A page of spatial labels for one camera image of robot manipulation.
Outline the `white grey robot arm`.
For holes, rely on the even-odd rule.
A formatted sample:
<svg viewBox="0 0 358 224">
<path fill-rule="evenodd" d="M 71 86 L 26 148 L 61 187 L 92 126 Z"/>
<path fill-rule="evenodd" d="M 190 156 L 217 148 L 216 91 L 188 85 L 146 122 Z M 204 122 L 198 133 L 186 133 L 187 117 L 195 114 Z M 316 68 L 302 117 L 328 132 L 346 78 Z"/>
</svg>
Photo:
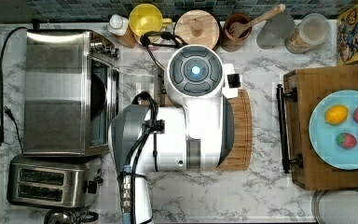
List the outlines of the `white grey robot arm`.
<svg viewBox="0 0 358 224">
<path fill-rule="evenodd" d="M 117 170 L 123 224 L 153 224 L 149 172 L 215 168 L 234 143 L 229 100 L 239 95 L 231 63 L 202 45 L 187 45 L 169 59 L 164 87 L 171 107 L 142 91 L 113 118 L 108 148 Z"/>
</svg>

